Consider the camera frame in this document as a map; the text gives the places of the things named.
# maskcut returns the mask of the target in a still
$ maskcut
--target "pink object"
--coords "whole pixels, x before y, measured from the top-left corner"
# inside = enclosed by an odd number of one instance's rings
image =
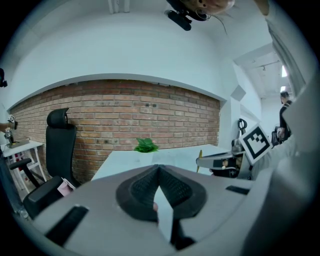
[[[66,197],[69,195],[73,189],[68,185],[68,183],[63,180],[62,184],[57,188],[57,190],[64,196]]]

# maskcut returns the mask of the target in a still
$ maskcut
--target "white wall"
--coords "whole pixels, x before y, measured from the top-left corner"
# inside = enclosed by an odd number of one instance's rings
[[[280,96],[262,100],[261,127],[268,136],[271,136],[275,126],[280,124],[281,107]]]
[[[244,88],[245,95],[241,99],[241,105],[247,109],[257,120],[261,119],[261,99],[250,81],[248,75],[238,65],[234,64],[234,70],[238,79],[239,85]]]
[[[165,15],[118,13],[66,24],[41,41],[19,62],[0,100],[8,109],[52,87],[107,78],[176,85],[226,98],[209,37],[182,30]]]
[[[252,13],[245,20],[228,28],[230,55],[235,60],[253,50],[272,43],[268,25],[258,8],[254,5]]]
[[[231,142],[237,137],[240,109],[240,102],[232,97],[221,104],[218,146],[222,149],[231,150]]]

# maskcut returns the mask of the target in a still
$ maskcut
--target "black office chair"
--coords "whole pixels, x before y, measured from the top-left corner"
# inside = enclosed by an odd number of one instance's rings
[[[39,185],[27,164],[30,158],[15,162],[9,166],[11,170],[21,167],[35,190],[23,200],[23,205],[33,219],[43,209],[62,198],[57,188],[62,184],[62,178],[67,179],[75,187],[80,183],[72,175],[72,156],[76,141],[77,128],[68,123],[67,111],[69,108],[56,109],[49,113],[46,122],[46,169],[53,177]]]

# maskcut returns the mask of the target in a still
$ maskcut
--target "brick wall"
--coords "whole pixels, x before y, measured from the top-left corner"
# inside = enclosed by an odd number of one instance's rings
[[[151,138],[160,149],[217,145],[220,102],[174,86],[141,81],[96,80],[60,86],[11,110],[19,122],[16,138],[46,143],[50,111],[69,108],[76,125],[73,174],[89,181],[114,150],[132,150],[135,138]],[[44,169],[46,146],[39,149]]]

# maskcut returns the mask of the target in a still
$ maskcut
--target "green plant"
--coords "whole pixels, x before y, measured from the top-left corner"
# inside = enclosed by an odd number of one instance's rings
[[[150,138],[137,138],[139,145],[135,147],[134,151],[141,153],[151,153],[158,151],[159,146],[155,145]]]

